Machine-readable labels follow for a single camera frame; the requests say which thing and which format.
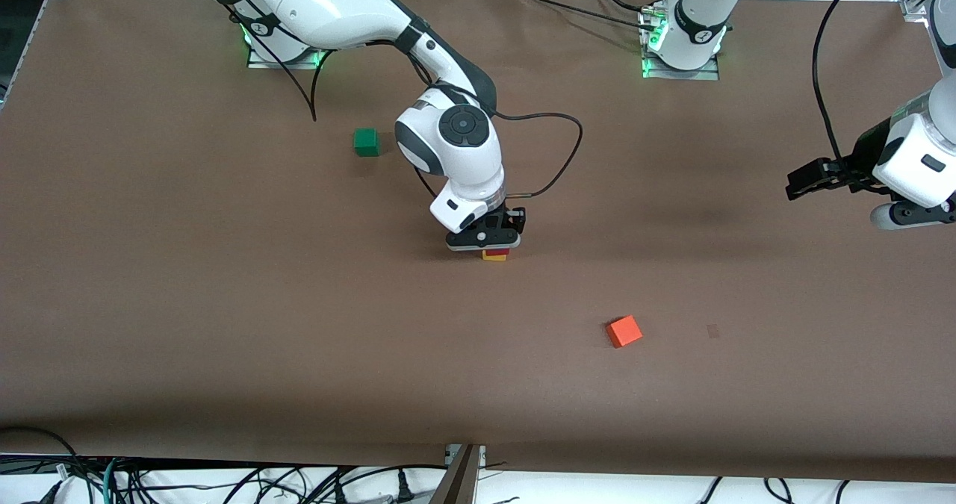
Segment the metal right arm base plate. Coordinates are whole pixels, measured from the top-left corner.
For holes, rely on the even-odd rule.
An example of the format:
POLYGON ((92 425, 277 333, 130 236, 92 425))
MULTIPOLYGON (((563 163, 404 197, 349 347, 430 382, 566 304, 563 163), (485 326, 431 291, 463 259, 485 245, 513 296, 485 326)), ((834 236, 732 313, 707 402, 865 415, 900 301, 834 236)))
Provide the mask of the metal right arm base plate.
POLYGON ((321 65, 324 56, 329 53, 308 47, 280 30, 272 30, 269 35, 256 34, 254 37, 243 28, 243 41, 248 48, 246 65, 249 68, 281 69, 277 56, 289 69, 314 69, 321 65))

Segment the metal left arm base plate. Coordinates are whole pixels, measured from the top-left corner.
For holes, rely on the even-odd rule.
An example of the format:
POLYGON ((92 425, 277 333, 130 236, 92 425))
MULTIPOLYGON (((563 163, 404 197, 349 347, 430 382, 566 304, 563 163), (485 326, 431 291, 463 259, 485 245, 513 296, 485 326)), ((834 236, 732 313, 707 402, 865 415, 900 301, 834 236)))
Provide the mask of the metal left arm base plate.
POLYGON ((718 80, 717 54, 725 30, 715 41, 690 44, 691 49, 687 49, 689 42, 680 40, 683 32, 669 24, 666 6, 660 3, 642 8, 639 24, 650 27, 641 32, 643 78, 718 80))

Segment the orange cube block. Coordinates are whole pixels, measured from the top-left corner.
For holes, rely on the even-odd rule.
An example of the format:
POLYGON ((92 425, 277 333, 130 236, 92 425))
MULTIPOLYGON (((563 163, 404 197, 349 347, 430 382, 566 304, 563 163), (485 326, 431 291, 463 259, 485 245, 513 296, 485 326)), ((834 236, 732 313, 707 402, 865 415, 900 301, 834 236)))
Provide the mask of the orange cube block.
POLYGON ((643 331, 634 316, 619 317, 606 324, 605 333, 615 349, 624 348, 643 338, 643 331))

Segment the brown paper table cover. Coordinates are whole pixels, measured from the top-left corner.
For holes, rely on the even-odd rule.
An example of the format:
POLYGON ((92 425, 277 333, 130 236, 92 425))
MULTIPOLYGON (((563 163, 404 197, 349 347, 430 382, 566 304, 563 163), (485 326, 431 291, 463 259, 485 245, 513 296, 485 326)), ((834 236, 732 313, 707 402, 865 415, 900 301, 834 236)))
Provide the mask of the brown paper table cover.
POLYGON ((390 47, 317 119, 211 0, 51 0, 0 110, 0 426, 78 452, 956 482, 956 226, 786 200, 826 1, 744 0, 717 81, 532 0, 402 0, 509 115, 585 126, 503 263, 448 251, 390 47), (353 149, 375 128, 380 155, 353 149), (634 316, 615 349, 605 325, 634 316))

